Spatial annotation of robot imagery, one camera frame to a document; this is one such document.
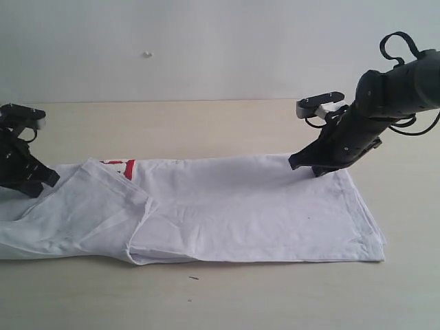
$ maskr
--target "red print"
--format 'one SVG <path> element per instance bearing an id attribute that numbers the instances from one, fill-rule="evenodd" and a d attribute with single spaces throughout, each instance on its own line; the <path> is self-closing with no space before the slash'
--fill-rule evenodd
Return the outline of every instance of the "red print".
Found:
<path id="1" fill-rule="evenodd" d="M 118 173 L 123 173 L 124 176 L 128 180 L 132 180 L 133 179 L 133 168 L 135 166 L 135 160 L 134 159 L 130 159 L 130 160 L 127 160 L 127 161 L 111 160 L 111 161 L 102 162 L 102 163 L 103 164 L 112 165 L 111 167 L 113 169 L 115 169 Z"/>

